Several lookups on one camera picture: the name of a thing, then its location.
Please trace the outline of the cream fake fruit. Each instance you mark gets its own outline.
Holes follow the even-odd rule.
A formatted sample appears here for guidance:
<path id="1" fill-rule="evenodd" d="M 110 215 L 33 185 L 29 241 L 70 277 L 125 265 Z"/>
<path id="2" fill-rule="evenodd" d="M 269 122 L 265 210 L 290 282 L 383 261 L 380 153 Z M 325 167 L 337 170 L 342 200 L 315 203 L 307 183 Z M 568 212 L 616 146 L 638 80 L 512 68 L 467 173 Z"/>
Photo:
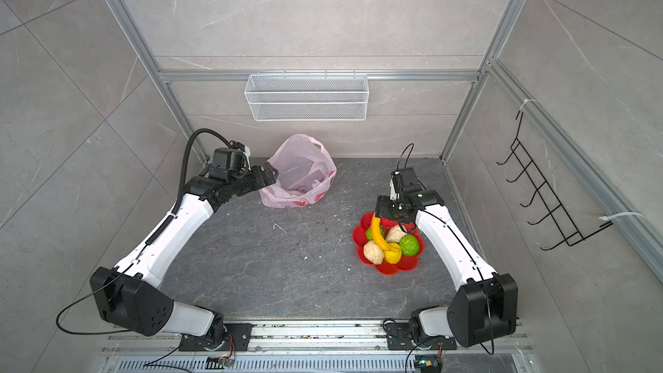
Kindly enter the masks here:
<path id="1" fill-rule="evenodd" d="M 388 230 L 385 241 L 387 243 L 400 243 L 405 236 L 407 236 L 406 231 L 402 231 L 400 226 L 393 226 Z"/>
<path id="2" fill-rule="evenodd" d="M 373 265 L 380 265 L 385 259 L 384 251 L 374 242 L 369 241 L 363 248 L 364 257 Z"/>

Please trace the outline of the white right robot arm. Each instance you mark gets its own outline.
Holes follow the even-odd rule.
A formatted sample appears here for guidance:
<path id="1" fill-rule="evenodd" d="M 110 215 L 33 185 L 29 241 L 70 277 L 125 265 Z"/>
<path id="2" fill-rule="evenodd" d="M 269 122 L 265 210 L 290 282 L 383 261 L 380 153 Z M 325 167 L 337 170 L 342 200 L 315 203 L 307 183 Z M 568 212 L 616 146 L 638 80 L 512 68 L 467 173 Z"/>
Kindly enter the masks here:
<path id="1" fill-rule="evenodd" d="M 498 274 L 473 248 L 456 226 L 442 198 L 417 179 L 414 169 L 391 174 L 390 195 L 379 196 L 371 219 L 374 243 L 368 252 L 373 264 L 400 264 L 406 257 L 402 241 L 388 241 L 381 230 L 388 219 L 404 231 L 421 231 L 448 270 L 456 294 L 448 306 L 417 310 L 410 318 L 416 345 L 437 338 L 453 338 L 462 347 L 481 345 L 494 352 L 497 338 L 516 330 L 518 286 L 509 274 Z"/>

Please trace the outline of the yellow fake banana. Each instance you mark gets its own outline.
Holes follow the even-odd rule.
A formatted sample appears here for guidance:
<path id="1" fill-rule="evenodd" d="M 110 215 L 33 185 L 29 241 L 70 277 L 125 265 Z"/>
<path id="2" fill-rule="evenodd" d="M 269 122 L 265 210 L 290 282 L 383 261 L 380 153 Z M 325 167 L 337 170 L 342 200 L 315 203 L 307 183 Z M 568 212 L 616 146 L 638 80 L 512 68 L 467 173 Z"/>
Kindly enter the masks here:
<path id="1" fill-rule="evenodd" d="M 375 244 L 384 252 L 393 250 L 392 245 L 388 243 L 381 231 L 381 219 L 376 215 L 371 219 L 371 233 Z"/>

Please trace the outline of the pink plastic bag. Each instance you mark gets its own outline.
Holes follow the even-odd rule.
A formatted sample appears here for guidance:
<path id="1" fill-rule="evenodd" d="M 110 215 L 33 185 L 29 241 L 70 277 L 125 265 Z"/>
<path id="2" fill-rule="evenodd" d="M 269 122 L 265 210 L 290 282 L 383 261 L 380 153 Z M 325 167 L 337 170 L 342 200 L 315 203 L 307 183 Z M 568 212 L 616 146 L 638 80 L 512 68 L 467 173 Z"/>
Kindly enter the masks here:
<path id="1" fill-rule="evenodd" d="M 278 171 L 276 183 L 259 191 L 266 207 L 292 209 L 313 205 L 330 190 L 337 167 L 317 139 L 297 134 L 276 150 L 268 163 Z"/>

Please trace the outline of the red fake apple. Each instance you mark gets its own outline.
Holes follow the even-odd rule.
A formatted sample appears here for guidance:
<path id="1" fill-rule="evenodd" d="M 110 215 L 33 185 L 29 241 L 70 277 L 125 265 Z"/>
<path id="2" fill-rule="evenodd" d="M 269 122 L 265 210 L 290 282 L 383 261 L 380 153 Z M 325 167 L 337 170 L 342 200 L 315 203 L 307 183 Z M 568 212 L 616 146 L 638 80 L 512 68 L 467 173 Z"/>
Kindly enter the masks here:
<path id="1" fill-rule="evenodd" d="M 388 219 L 381 219 L 381 225 L 385 228 L 391 228 L 391 227 L 394 227 L 394 226 L 398 226 L 397 222 L 391 221 L 391 220 L 388 220 Z"/>

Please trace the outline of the yellow fake lemon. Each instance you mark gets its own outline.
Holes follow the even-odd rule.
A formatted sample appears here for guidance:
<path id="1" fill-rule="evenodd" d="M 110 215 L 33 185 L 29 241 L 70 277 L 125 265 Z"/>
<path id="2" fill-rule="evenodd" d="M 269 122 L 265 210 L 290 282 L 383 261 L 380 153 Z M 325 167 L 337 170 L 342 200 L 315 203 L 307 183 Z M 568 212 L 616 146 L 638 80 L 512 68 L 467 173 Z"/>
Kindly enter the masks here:
<path id="1" fill-rule="evenodd" d="M 383 251 L 384 260 L 388 264 L 396 265 L 402 260 L 402 249 L 398 243 L 389 243 L 386 250 Z"/>

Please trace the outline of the green fake kiwi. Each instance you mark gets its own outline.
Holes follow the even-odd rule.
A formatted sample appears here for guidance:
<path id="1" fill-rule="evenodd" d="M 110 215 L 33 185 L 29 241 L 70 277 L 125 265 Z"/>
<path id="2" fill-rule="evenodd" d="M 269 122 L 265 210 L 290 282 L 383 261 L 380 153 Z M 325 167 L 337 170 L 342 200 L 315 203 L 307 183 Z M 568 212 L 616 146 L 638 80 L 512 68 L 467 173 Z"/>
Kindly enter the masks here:
<path id="1" fill-rule="evenodd" d="M 379 226 L 379 231 L 380 231 L 380 236 L 381 236 L 383 239 L 386 239 L 386 237 L 387 237 L 387 232 L 386 232 L 385 227 L 384 227 L 384 226 Z M 365 236 L 366 236 L 366 239 L 367 239 L 369 242 L 374 240 L 374 235 L 373 235 L 373 231 L 372 231 L 372 228 L 371 228 L 371 227 L 369 227 L 369 228 L 366 230 L 366 232 L 365 232 Z"/>

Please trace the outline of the green fake lime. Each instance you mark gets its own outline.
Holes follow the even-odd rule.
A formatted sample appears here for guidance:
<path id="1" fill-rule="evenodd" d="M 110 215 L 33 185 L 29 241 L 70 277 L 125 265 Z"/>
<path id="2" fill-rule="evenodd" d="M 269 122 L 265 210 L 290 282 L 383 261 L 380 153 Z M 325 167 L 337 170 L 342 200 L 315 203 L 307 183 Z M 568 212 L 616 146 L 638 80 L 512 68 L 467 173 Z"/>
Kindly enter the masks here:
<path id="1" fill-rule="evenodd" d="M 414 235 L 404 236 L 399 242 L 399 246 L 405 257 L 416 257 L 421 251 L 419 240 Z"/>

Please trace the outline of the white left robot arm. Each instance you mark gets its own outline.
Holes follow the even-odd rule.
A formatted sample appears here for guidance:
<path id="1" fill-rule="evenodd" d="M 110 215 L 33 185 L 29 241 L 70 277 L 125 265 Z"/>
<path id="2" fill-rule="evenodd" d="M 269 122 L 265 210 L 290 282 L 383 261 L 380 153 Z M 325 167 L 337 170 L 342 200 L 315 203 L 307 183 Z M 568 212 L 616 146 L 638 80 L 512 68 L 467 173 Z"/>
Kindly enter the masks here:
<path id="1" fill-rule="evenodd" d="M 200 174 L 188 174 L 188 162 L 198 136 L 222 142 Z M 205 346 L 224 343 L 224 317 L 212 310 L 177 302 L 160 290 L 174 259 L 193 234 L 234 197 L 276 184 L 278 170 L 270 163 L 250 163 L 250 149 L 216 131 L 196 130 L 184 149 L 178 193 L 173 207 L 146 238 L 114 267 L 99 267 L 90 278 L 91 293 L 102 321 L 122 333 L 145 337 L 174 333 L 198 338 Z"/>

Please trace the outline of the red flower-shaped bowl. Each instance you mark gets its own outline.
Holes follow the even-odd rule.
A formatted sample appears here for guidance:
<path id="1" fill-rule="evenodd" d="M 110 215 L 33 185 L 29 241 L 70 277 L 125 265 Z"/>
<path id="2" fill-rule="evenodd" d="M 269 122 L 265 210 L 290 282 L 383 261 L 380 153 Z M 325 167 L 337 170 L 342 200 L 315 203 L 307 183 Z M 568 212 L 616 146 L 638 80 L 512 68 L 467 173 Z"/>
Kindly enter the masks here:
<path id="1" fill-rule="evenodd" d="M 417 268 L 419 264 L 419 256 L 425 250 L 424 239 L 420 235 L 415 224 L 405 224 L 404 228 L 407 230 L 406 237 L 408 239 L 416 239 L 419 245 L 419 250 L 414 255 L 402 255 L 399 262 L 389 262 L 386 258 L 380 264 L 374 264 L 364 254 L 364 246 L 372 242 L 372 237 L 367 237 L 366 233 L 371 232 L 371 223 L 374 217 L 373 212 L 364 214 L 360 219 L 360 223 L 355 227 L 352 233 L 352 239 L 357 245 L 357 257 L 366 265 L 373 266 L 378 272 L 385 276 L 393 276 L 400 271 L 411 271 Z"/>

